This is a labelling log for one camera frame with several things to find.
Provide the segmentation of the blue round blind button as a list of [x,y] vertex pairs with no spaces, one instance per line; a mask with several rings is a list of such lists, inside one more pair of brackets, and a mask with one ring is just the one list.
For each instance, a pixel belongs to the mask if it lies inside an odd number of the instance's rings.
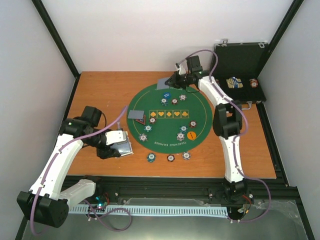
[[163,93],[163,98],[164,98],[164,99],[167,99],[167,100],[168,100],[168,99],[171,98],[171,96],[172,96],[172,95],[171,95],[170,92],[164,92],[164,93]]

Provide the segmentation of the green blue poker chip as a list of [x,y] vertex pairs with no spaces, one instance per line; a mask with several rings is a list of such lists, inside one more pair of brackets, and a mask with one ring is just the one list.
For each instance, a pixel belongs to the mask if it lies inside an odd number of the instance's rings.
[[148,124],[148,125],[145,125],[143,129],[145,132],[150,132],[150,131],[152,131],[153,128],[151,125]]

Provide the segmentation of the triangular red dealer button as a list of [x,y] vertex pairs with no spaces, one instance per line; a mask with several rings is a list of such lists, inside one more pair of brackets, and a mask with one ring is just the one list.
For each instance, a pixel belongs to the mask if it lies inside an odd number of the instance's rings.
[[140,119],[135,119],[135,121],[141,125],[146,125],[146,118],[143,117],[143,118],[140,118]]

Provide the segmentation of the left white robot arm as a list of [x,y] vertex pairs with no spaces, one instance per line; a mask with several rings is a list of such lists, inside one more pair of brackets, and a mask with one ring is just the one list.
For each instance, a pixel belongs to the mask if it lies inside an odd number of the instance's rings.
[[35,223],[59,228],[65,222],[70,208],[86,198],[95,202],[103,198],[104,188],[88,178],[81,179],[65,191],[62,185],[83,145],[95,148],[96,155],[101,159],[121,156],[112,145],[125,141],[126,134],[121,129],[110,128],[126,110],[125,106],[119,116],[102,129],[97,128],[102,112],[91,106],[86,106],[81,116],[62,122],[55,147],[43,171],[30,189],[21,191],[16,199],[34,235],[37,234]]

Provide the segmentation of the green blue chip stack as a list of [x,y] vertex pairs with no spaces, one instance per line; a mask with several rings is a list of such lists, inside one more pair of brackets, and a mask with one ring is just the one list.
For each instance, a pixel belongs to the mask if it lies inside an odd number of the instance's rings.
[[156,155],[154,153],[149,153],[146,159],[149,163],[153,163],[156,160]]

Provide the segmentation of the grey card deck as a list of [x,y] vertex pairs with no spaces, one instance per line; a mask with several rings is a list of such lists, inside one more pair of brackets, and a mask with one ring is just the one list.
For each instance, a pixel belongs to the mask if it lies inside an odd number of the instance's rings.
[[119,153],[119,158],[130,155],[129,142],[114,143],[110,148]]

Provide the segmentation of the purple white chip stack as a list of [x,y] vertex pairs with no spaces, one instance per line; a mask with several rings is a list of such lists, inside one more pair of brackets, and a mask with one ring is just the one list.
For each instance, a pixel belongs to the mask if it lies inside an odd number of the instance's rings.
[[189,160],[189,159],[191,158],[190,152],[188,152],[188,151],[183,152],[183,153],[182,153],[182,158],[183,158],[184,160]]

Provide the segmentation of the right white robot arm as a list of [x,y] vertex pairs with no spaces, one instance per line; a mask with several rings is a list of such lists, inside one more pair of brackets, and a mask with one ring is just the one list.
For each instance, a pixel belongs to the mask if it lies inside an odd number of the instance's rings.
[[222,90],[212,76],[212,71],[203,71],[197,55],[184,60],[187,62],[187,69],[182,62],[176,63],[176,71],[165,84],[184,90],[190,85],[195,85],[212,103],[214,107],[212,128],[220,139],[225,163],[223,195],[227,202],[235,203],[247,192],[240,153],[241,130],[245,119],[242,104]]

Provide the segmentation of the red brown chip stack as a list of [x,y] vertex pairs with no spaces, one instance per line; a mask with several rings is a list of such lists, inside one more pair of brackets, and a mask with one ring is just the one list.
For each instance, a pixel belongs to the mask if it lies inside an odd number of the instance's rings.
[[175,156],[172,154],[169,154],[166,159],[168,162],[173,162],[175,160]]

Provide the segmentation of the blue backed playing card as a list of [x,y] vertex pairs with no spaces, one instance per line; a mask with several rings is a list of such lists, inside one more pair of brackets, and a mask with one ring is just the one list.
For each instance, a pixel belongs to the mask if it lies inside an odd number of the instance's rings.
[[130,110],[128,112],[128,119],[133,120],[142,120],[144,118],[145,111],[144,110]]

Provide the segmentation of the orange round blind button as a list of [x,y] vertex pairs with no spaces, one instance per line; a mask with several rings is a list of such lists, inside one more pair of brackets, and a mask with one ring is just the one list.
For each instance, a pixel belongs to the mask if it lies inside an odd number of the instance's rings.
[[189,131],[186,136],[191,141],[194,141],[197,138],[197,134],[194,131]]

